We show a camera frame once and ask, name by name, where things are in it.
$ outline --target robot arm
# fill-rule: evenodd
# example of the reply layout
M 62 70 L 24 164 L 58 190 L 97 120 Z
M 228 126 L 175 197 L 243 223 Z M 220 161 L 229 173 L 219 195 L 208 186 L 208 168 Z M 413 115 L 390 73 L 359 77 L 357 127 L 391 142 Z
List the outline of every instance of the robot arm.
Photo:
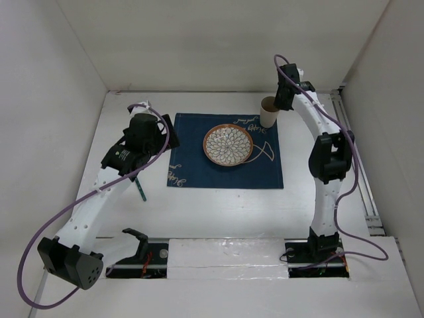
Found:
M 324 107 L 320 104 L 317 94 L 315 92 L 309 92 L 309 94 L 323 110 Z M 311 131 L 314 140 L 317 140 L 318 136 L 339 133 L 340 129 L 338 126 L 317 112 L 304 95 L 295 95 L 292 105 L 293 109 L 301 116 Z M 328 183 L 316 177 L 314 180 L 315 214 L 312 220 L 311 229 L 318 237 L 321 235 L 329 237 L 337 232 L 333 220 L 333 211 L 335 201 L 342 186 L 342 180 L 335 179 Z
M 109 149 L 92 185 L 97 194 L 78 206 L 52 240 L 44 237 L 37 248 L 51 274 L 83 290 L 97 281 L 103 268 L 134 256 L 138 249 L 145 250 L 147 244 L 147 236 L 133 229 L 125 229 L 123 235 L 96 243 L 97 234 L 114 202 L 134 182 L 136 175 L 111 187 L 104 186 L 143 167 L 166 141 L 154 115 L 144 113 L 145 108 L 137 105 L 131 105 L 129 111 L 132 117 L 129 128 Z M 179 146 L 169 116 L 163 118 L 169 129 L 168 148 Z
M 280 69 L 308 91 L 318 107 L 325 112 L 314 87 L 307 81 L 300 81 L 300 70 L 295 64 L 280 66 Z M 300 252 L 308 255 L 309 262 L 315 262 L 328 257 L 339 245 L 334 209 L 343 179 L 352 165 L 352 152 L 340 128 L 318 112 L 308 98 L 281 74 L 278 74 L 274 105 L 281 110 L 295 110 L 299 113 L 315 140 L 309 157 L 309 171 L 315 179 L 315 214 L 309 229 L 307 246 L 303 246 Z M 352 132 L 348 133 L 353 141 Z

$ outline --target blue cloth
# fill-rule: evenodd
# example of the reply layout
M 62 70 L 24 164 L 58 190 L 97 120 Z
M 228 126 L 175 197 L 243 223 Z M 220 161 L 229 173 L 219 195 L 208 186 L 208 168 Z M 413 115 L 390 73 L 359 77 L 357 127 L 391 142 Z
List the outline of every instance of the blue cloth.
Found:
M 210 161 L 203 151 L 207 132 L 217 125 L 229 123 L 245 128 L 252 137 L 254 149 L 246 160 L 248 163 L 219 166 Z M 264 129 L 260 126 L 258 115 L 177 113 L 174 128 L 181 145 L 171 152 L 169 187 L 283 188 L 277 123 L 270 129 Z

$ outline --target paper cup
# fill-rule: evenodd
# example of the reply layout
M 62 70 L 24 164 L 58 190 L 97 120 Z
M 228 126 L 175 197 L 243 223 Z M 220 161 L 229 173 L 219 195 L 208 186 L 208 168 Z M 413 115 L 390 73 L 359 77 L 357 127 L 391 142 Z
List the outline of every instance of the paper cup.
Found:
M 274 97 L 267 96 L 260 102 L 260 125 L 271 128 L 276 122 L 280 110 L 274 106 Z

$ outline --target decorative plate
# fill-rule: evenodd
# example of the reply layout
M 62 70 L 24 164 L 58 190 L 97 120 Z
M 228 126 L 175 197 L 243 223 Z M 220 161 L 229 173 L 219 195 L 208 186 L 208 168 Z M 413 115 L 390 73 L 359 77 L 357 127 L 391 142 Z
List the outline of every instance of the decorative plate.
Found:
M 224 124 L 213 127 L 203 139 L 206 156 L 221 166 L 236 166 L 244 162 L 253 151 L 249 133 L 240 126 Z

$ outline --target white surface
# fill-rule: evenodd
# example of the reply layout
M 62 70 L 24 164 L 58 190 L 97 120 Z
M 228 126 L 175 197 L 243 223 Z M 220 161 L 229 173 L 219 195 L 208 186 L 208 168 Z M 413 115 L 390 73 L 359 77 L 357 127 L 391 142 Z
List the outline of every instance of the white surface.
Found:
M 39 311 L 37 318 L 85 318 L 137 316 L 156 317 L 367 317 L 420 318 L 394 239 L 372 238 L 389 253 L 381 263 L 348 259 L 355 280 L 317 279 L 227 279 L 227 274 L 245 273 L 240 264 L 273 265 L 280 255 L 274 240 L 173 240 L 172 269 L 179 266 L 190 280 L 99 280 L 88 291 L 79 291 L 57 309 Z M 365 252 L 361 242 L 347 242 Z M 368 273 L 377 273 L 370 279 Z M 42 302 L 58 299 L 71 285 L 49 275 Z
M 0 316 L 26 317 L 19 259 L 74 199 L 106 89 L 53 0 L 0 1 L 0 43 Z M 34 249 L 24 275 L 31 297 L 41 273 Z
M 86 194 L 108 149 L 128 127 L 127 106 L 148 99 L 159 113 L 177 112 L 257 114 L 269 93 L 108 93 L 93 139 L 78 197 Z M 322 104 L 334 114 L 329 95 Z M 138 176 L 147 196 L 143 202 L 132 185 L 115 204 L 99 236 L 113 236 L 127 227 L 149 237 L 222 238 L 285 237 L 305 239 L 315 208 L 315 184 L 308 158 L 314 140 L 294 111 L 278 117 L 284 189 L 194 189 L 166 187 L 170 152 Z M 353 183 L 352 171 L 342 192 Z M 340 224 L 347 231 L 368 236 L 364 206 L 357 190 L 340 204 Z
M 276 89 L 280 53 L 330 91 L 388 0 L 58 2 L 109 89 Z
M 287 279 L 283 238 L 170 240 L 168 279 Z
M 424 2 L 393 0 L 352 70 L 343 99 L 378 212 L 399 238 L 424 309 Z

